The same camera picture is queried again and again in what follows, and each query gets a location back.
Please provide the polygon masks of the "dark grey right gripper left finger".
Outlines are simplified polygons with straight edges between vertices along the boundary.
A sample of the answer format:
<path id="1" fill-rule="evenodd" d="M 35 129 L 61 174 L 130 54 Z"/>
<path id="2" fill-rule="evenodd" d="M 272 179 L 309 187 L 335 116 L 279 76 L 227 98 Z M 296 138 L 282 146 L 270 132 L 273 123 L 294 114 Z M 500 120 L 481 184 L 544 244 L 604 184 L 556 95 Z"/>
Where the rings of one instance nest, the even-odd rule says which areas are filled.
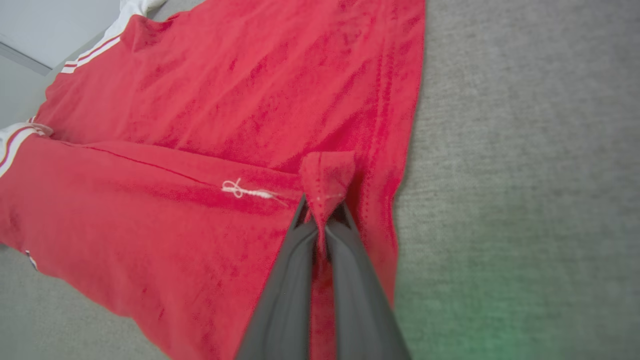
<path id="1" fill-rule="evenodd" d="M 308 360 L 314 248 L 318 226 L 305 196 L 254 308 L 236 360 Z"/>

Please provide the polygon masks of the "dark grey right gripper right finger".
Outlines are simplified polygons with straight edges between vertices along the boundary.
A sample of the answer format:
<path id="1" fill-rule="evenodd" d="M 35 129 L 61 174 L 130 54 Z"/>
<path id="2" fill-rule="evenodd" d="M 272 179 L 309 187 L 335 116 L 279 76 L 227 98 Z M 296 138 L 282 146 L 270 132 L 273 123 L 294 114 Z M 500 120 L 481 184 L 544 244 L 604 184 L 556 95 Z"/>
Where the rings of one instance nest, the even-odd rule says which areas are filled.
<path id="1" fill-rule="evenodd" d="M 338 360 L 409 360 L 409 348 L 345 202 L 325 225 Z"/>

